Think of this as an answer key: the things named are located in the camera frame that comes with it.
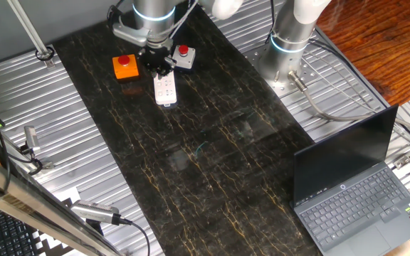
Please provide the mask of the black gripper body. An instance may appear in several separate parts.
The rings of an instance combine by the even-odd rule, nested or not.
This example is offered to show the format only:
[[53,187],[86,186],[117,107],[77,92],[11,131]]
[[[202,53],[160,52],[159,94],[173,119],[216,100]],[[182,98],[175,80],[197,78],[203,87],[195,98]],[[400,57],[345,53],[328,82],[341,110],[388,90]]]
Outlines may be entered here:
[[148,70],[172,70],[174,62],[168,48],[150,48],[145,46],[139,51],[139,60]]

